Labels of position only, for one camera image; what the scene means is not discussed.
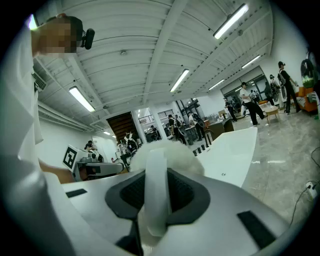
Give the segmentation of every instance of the person's arm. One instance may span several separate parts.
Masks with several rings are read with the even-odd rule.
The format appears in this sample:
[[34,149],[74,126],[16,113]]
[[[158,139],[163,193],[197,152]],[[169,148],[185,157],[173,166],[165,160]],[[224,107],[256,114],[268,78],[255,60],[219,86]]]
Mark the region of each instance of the person's arm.
[[57,175],[61,184],[75,182],[71,171],[69,171],[68,169],[47,165],[46,163],[42,162],[40,159],[39,159],[39,165],[43,172]]

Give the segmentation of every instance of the white wall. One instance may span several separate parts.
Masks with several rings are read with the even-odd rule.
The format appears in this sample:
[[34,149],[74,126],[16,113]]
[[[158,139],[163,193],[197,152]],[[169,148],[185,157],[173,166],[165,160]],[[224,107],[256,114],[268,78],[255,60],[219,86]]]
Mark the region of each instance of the white wall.
[[104,159],[111,163],[111,157],[116,159],[116,141],[102,132],[88,133],[77,131],[72,128],[61,126],[52,122],[40,120],[43,141],[35,146],[38,158],[48,165],[66,168],[62,160],[65,156],[68,145],[79,149],[84,149],[88,141],[93,140],[93,136],[101,139],[100,144],[103,152],[99,153]]
[[226,110],[224,95],[219,89],[213,90],[212,94],[208,96],[197,97],[197,99],[206,117],[218,114],[221,110]]
[[38,158],[48,165],[66,168],[62,160],[68,144],[84,149],[91,134],[40,120],[43,141],[35,146]]
[[298,82],[299,86],[303,86],[300,65],[306,58],[308,43],[287,15],[274,5],[272,5],[272,14],[274,40],[271,55],[260,63],[260,67],[269,80],[270,74],[277,78],[278,62],[283,62],[284,70]]

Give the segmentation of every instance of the white ceiling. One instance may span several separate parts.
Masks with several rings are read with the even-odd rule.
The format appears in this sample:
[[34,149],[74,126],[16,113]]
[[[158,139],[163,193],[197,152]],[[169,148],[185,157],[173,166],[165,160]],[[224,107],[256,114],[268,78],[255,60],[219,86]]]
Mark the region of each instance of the white ceiling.
[[[249,11],[215,39],[215,30],[243,3]],[[263,57],[241,70],[255,56],[271,51],[273,20],[266,0],[61,0],[35,16],[43,23],[62,12],[81,19],[85,31],[93,28],[94,41],[90,50],[79,48],[70,58],[34,60],[34,70],[48,84],[38,99],[86,126],[106,128],[108,117],[204,96],[221,79],[225,82],[219,87],[256,67]],[[183,69],[190,72],[171,93]],[[95,112],[68,93],[73,86],[92,101]]]

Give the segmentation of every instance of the white table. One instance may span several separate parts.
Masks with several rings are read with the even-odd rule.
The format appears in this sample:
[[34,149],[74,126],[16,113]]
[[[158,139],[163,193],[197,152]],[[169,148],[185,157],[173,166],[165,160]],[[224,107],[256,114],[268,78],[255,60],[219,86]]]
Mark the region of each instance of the white table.
[[241,188],[254,155],[257,134],[256,127],[222,133],[197,155],[204,175]]

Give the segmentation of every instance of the gray tile floor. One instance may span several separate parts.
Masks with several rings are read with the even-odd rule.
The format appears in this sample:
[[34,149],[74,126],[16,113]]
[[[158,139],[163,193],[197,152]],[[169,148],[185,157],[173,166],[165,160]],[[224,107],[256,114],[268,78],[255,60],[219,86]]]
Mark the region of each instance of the gray tile floor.
[[[280,113],[279,118],[271,116],[270,125],[266,118],[258,118],[258,141],[242,188],[290,222],[306,182],[320,180],[320,168],[311,159],[312,151],[320,147],[320,121],[304,111]],[[233,123],[235,130],[252,126],[249,116]],[[204,142],[195,142],[190,148],[200,144]],[[320,149],[313,158],[320,163]],[[308,200],[305,192],[297,203],[293,223],[310,214],[314,202]]]

